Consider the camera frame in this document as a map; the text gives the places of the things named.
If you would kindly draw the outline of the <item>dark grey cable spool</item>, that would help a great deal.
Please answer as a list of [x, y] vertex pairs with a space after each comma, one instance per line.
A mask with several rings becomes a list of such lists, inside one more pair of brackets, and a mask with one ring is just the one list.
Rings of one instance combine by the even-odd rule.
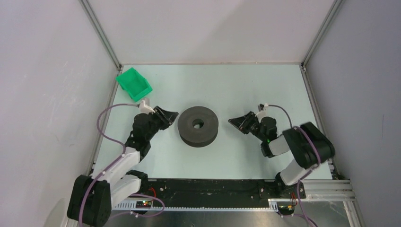
[[194, 148], [211, 144], [218, 135], [217, 115], [204, 106], [194, 106], [183, 111], [178, 119], [178, 131], [182, 141]]

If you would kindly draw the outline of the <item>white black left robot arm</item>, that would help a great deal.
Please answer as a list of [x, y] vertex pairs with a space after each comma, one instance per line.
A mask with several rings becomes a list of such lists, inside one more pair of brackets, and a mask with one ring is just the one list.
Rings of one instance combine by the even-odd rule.
[[169, 128], [178, 112], [171, 112], [159, 106], [141, 107], [133, 119], [132, 130], [122, 146], [122, 153], [108, 166], [92, 175], [76, 178], [67, 217], [80, 225], [102, 227], [108, 221], [112, 209], [124, 199], [136, 194], [148, 197], [151, 190], [148, 175], [133, 170], [148, 154], [151, 139], [161, 130]]

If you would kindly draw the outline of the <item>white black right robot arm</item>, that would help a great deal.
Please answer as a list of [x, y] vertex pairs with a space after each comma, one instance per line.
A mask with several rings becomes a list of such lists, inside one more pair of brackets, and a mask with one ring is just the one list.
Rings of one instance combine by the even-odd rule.
[[284, 130], [281, 135], [276, 119], [265, 115], [259, 117], [254, 112], [231, 118], [228, 122], [241, 133], [258, 138], [264, 157], [292, 154], [293, 160], [275, 177], [275, 192], [282, 198], [293, 193], [294, 184], [335, 156], [332, 142], [311, 122]]

